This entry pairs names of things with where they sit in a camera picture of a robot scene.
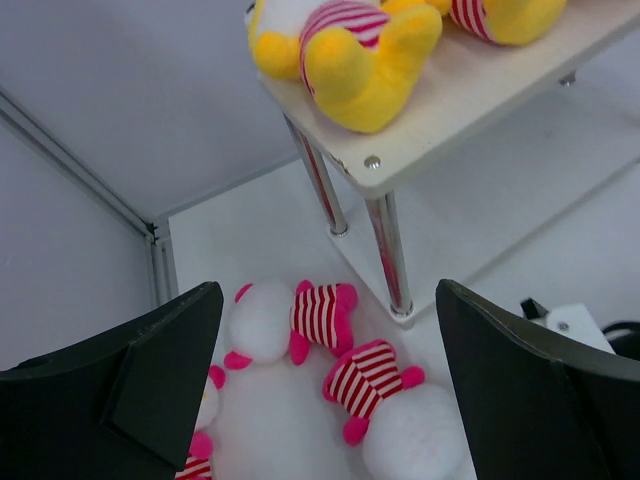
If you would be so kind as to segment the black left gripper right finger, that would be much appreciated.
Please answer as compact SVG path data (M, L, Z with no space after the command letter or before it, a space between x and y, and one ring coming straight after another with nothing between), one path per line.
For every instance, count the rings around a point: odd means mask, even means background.
M436 310L480 479L636 479L639 363L443 279Z

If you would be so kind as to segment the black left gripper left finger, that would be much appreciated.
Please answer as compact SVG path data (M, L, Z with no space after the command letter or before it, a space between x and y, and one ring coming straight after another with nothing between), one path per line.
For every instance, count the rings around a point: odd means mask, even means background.
M4 479L172 479L186 464L223 293L154 311L1 374Z

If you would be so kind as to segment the pink plush face down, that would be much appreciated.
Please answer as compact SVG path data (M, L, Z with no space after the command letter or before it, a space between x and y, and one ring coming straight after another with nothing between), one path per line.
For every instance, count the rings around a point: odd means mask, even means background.
M374 340L341 355L324 397L348 414L342 436L359 446L375 479L451 479L467 442L456 401L418 365L398 366L395 348Z

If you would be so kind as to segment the yellow frog plush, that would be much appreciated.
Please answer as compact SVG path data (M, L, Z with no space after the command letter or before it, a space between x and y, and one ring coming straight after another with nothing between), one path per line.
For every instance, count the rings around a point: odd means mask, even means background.
M405 107L443 30L441 1L253 1L245 13L258 71L301 83L341 127L371 134Z
M441 14L479 39L500 46L527 45L548 32L562 15L565 0L430 1Z

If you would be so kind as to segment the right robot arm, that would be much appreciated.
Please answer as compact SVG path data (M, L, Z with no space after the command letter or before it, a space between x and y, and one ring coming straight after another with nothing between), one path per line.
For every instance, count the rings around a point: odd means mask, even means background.
M617 321L604 327L602 333L617 355L640 360L638 321Z

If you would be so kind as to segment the pink plush near shelf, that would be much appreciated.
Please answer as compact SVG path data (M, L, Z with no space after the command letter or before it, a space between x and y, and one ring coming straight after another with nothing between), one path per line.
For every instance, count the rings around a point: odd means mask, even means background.
M354 285L313 285L292 289L279 279L249 283L234 297L229 324L229 370L272 364L289 355L303 364L313 344L338 357L354 346L351 314L359 296Z

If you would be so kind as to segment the white two-tier shelf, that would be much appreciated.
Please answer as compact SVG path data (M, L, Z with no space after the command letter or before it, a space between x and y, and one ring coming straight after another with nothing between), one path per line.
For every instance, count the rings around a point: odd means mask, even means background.
M362 198L336 247L398 324L434 304L443 278L469 281L639 158L637 50L627 80L573 73L629 43L635 1L573 1L531 46L486 44L448 25L411 104L375 135L324 119L303 87L265 80L300 137L328 208L317 153Z

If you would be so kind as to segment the pink plush far left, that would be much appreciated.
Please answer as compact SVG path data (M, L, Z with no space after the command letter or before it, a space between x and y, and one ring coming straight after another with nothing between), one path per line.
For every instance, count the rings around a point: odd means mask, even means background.
M207 428L212 424L219 412L220 391L225 382L225 371L218 365L211 365L202 393L186 464L182 471L175 474L176 479L198 480L213 478L211 459L215 444Z

